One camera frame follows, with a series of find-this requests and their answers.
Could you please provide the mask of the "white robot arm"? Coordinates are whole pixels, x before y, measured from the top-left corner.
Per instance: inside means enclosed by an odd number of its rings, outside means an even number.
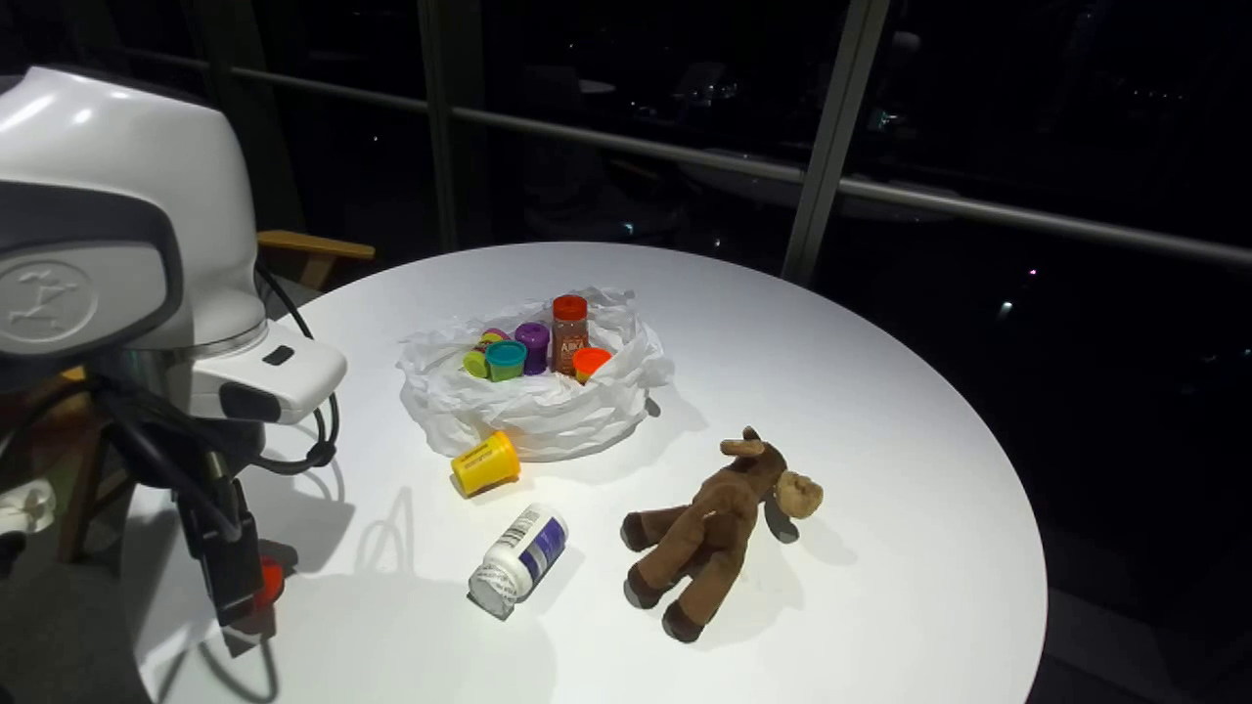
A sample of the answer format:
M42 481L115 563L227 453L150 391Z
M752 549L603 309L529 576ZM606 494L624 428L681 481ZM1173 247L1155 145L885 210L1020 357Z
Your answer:
M223 114L57 68L0 93L0 369L60 376L127 473L175 498L233 652L274 632L287 557L239 473L281 404L210 369L274 337L255 210Z

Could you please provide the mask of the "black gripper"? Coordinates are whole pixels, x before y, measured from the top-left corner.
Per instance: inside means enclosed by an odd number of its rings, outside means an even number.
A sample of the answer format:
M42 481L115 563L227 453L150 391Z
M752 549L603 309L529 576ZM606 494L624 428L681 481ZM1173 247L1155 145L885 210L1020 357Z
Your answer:
M136 386L102 382L98 404L127 473L175 498L190 549L208 570L227 652L252 652L274 632L274 606L259 603L267 544L239 484L239 433Z

